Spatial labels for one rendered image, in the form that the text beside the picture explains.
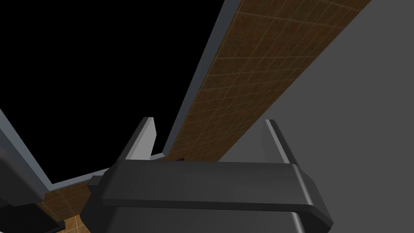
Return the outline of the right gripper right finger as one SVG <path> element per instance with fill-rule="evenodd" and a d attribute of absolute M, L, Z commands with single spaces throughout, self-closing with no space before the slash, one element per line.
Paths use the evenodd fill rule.
<path fill-rule="evenodd" d="M 299 165 L 280 127 L 273 119 L 265 119 L 261 143 L 267 163 L 289 163 Z"/>

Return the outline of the black window with grey frame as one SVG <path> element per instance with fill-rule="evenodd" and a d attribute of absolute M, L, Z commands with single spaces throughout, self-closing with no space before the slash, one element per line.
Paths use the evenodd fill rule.
<path fill-rule="evenodd" d="M 143 117 L 167 156 L 242 0 L 0 0 L 0 128 L 48 192 L 110 167 Z"/>

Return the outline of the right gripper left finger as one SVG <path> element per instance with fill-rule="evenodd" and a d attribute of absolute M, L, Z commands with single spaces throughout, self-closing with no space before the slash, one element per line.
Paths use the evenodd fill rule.
<path fill-rule="evenodd" d="M 144 117 L 124 148 L 126 160 L 150 160 L 156 140 L 153 117 Z"/>

